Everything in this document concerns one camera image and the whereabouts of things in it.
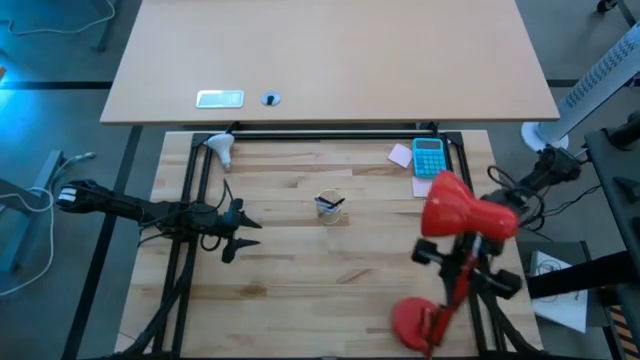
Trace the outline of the yellow black striped strip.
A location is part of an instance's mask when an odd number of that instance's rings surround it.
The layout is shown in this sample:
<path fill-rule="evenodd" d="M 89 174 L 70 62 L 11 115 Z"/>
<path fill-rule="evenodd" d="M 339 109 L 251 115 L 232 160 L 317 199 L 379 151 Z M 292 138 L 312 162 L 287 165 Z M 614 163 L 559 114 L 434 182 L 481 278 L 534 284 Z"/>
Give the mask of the yellow black striped strip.
<path fill-rule="evenodd" d="M 631 331 L 628 328 L 626 318 L 620 306 L 609 306 L 607 311 L 614 323 L 615 332 L 623 347 L 630 349 L 633 345 Z"/>

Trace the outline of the white tower fan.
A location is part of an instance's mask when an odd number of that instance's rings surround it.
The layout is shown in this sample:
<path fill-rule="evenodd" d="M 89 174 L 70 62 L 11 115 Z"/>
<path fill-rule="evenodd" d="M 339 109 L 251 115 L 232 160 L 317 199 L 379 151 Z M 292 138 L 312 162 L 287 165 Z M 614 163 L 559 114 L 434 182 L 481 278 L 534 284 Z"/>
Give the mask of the white tower fan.
<path fill-rule="evenodd" d="M 634 76 L 640 74 L 638 21 L 560 100 L 555 122 L 525 122 L 523 142 L 533 151 L 569 146 L 569 133 Z"/>

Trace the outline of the pink sticky note sheet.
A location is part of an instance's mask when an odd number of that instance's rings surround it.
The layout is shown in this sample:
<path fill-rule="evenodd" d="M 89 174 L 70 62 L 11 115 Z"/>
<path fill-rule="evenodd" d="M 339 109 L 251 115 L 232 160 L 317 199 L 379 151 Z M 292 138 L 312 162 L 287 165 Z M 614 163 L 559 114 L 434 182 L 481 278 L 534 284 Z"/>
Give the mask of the pink sticky note sheet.
<path fill-rule="evenodd" d="M 407 168 L 413 159 L 413 152 L 402 144 L 395 144 L 387 159 L 396 165 Z"/>

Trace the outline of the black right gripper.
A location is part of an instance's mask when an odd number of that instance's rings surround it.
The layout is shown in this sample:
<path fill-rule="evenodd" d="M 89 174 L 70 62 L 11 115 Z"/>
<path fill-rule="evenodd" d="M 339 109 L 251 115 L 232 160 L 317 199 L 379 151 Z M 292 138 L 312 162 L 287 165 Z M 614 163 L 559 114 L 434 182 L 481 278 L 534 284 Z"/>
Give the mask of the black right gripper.
<path fill-rule="evenodd" d="M 491 260 L 501 255 L 503 250 L 503 242 L 494 242 L 479 233 L 462 233 L 455 236 L 451 252 L 445 256 L 438 251 L 436 243 L 417 239 L 411 260 L 421 265 L 441 264 L 439 275 L 448 291 L 455 289 L 457 278 L 467 270 L 469 285 L 479 286 L 481 296 L 509 300 L 521 290 L 523 281 L 519 275 L 507 270 L 491 273 Z"/>

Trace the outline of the grey desk foot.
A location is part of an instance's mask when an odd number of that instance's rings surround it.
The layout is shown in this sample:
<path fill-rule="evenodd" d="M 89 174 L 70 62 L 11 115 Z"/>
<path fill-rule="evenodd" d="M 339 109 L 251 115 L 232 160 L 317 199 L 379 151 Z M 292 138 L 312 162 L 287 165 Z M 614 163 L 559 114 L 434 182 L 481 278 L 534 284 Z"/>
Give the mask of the grey desk foot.
<path fill-rule="evenodd" d="M 16 215 L 15 225 L 7 230 L 6 241 L 0 241 L 0 273 L 10 273 L 16 266 L 27 232 L 36 220 L 36 211 L 44 205 L 46 189 L 63 161 L 63 152 L 52 150 L 31 190 L 0 177 L 0 213 L 8 210 Z"/>

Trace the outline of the black aluminium rig frame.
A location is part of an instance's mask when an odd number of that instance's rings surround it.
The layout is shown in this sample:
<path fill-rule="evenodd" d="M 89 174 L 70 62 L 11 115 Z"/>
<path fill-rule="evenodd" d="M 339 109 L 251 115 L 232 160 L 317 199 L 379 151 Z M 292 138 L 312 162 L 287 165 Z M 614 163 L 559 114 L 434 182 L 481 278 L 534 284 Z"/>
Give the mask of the black aluminium rig frame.
<path fill-rule="evenodd" d="M 233 167 L 193 149 L 192 134 L 165 135 L 151 192 L 155 201 L 191 197 L 224 205 L 229 185 L 247 215 L 243 228 L 260 241 L 233 262 L 220 259 L 216 239 L 173 245 L 145 231 L 115 348 L 129 348 L 159 308 L 164 284 L 194 265 L 184 301 L 168 314 L 151 348 L 185 359 L 337 358 L 414 360 L 394 338 L 390 313 L 407 296 L 440 302 L 436 266 L 413 263 L 423 202 L 412 194 L 410 170 L 387 159 L 402 138 L 395 131 L 239 133 Z M 346 200 L 340 220 L 318 220 L 314 198 L 335 189 Z"/>

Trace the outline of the blue calculator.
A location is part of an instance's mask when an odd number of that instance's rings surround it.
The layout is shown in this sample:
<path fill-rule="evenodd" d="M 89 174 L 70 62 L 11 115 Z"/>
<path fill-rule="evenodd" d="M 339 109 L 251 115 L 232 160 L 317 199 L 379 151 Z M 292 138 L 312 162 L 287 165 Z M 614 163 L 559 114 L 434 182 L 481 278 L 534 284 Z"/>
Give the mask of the blue calculator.
<path fill-rule="evenodd" d="M 415 138 L 412 154 L 417 178 L 433 179 L 448 170 L 444 142 L 439 138 Z"/>

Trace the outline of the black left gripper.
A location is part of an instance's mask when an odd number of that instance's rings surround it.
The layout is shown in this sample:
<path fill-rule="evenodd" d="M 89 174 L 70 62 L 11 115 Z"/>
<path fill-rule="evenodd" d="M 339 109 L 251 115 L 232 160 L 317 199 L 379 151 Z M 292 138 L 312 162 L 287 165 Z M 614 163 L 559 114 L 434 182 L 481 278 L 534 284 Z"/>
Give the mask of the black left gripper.
<path fill-rule="evenodd" d="M 231 201 L 227 210 L 223 212 L 219 212 L 215 208 L 194 209 L 188 214 L 188 224 L 196 233 L 215 237 L 229 237 L 240 226 L 261 229 L 262 226 L 260 224 L 246 215 L 243 207 L 244 200 L 235 198 Z M 221 260 L 223 263 L 231 263 L 239 249 L 259 244 L 260 241 L 256 240 L 230 237 L 222 251 Z"/>

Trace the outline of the white paper sheet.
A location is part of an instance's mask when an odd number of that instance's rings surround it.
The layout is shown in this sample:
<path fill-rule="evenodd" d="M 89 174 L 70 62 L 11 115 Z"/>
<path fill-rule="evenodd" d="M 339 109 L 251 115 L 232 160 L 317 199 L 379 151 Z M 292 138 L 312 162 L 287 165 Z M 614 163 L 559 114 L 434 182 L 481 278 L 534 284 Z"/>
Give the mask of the white paper sheet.
<path fill-rule="evenodd" d="M 569 268 L 570 264 L 539 250 L 532 253 L 530 276 L 540 276 Z M 546 320 L 580 333 L 586 332 L 588 291 L 573 291 L 532 300 L 534 313 Z"/>

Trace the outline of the grey desk leg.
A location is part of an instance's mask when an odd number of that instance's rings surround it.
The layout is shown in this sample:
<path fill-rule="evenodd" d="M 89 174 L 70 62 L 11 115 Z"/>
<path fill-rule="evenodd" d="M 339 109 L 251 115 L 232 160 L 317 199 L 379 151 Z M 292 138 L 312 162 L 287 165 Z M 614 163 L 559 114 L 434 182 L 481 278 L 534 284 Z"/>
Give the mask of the grey desk leg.
<path fill-rule="evenodd" d="M 92 51 L 94 53 L 104 53 L 107 49 L 109 38 L 111 35 L 111 30 L 113 28 L 114 22 L 117 19 L 118 8 L 119 8 L 119 0 L 106 0 L 110 5 L 112 10 L 112 14 L 109 15 L 108 19 L 101 23 L 102 30 L 100 32 L 100 36 L 96 44 L 92 47 Z"/>

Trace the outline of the black beam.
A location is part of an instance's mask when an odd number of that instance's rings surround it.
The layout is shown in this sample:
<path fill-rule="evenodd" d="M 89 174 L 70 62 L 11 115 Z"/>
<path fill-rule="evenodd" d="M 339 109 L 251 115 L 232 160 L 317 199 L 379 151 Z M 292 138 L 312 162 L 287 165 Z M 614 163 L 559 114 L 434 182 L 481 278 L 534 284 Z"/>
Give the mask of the black beam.
<path fill-rule="evenodd" d="M 640 272 L 628 252 L 603 256 L 527 280 L 532 299 L 624 283 L 640 283 Z"/>

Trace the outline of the beige wooden desk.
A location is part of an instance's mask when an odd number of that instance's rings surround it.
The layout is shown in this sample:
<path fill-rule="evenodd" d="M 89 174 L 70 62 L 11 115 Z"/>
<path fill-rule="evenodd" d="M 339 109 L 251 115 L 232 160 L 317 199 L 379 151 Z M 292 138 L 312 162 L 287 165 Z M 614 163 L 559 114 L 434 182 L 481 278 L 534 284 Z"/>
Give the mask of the beige wooden desk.
<path fill-rule="evenodd" d="M 143 0 L 101 122 L 558 117 L 515 0 Z"/>

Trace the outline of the white reflector light bulb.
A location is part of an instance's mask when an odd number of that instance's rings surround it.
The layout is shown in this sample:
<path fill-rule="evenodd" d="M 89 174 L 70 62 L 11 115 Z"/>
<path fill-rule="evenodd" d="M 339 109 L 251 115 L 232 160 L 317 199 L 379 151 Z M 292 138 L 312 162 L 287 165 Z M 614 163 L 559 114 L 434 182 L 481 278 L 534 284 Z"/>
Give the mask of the white reflector light bulb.
<path fill-rule="evenodd" d="M 221 133 L 209 137 L 204 144 L 212 149 L 219 157 L 223 169 L 230 172 L 232 169 L 231 150 L 235 137 L 231 133 Z"/>

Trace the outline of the black side table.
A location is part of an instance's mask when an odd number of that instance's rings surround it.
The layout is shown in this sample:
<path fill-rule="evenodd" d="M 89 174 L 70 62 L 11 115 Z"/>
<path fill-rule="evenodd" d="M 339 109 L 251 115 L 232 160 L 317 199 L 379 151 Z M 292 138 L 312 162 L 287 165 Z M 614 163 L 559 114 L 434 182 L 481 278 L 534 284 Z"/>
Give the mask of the black side table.
<path fill-rule="evenodd" d="M 640 356 L 640 141 L 621 150 L 604 131 L 596 131 L 585 136 L 585 143 L 625 246 L 616 293 Z"/>

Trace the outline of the red desk lamp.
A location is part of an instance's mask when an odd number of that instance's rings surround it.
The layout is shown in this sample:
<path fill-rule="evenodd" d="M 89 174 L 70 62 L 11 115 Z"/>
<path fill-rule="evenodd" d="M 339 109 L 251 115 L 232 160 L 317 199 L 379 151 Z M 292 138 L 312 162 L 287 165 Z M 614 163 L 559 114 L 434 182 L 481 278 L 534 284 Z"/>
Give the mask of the red desk lamp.
<path fill-rule="evenodd" d="M 395 337 L 405 347 L 431 360 L 452 317 L 476 285 L 510 299 L 522 287 L 520 276 L 506 270 L 481 268 L 492 252 L 499 253 L 518 229 L 519 216 L 505 205 L 477 198 L 464 181 L 445 171 L 434 178 L 421 217 L 421 237 L 411 253 L 415 263 L 440 265 L 445 300 L 435 304 L 406 297 L 391 312 Z"/>

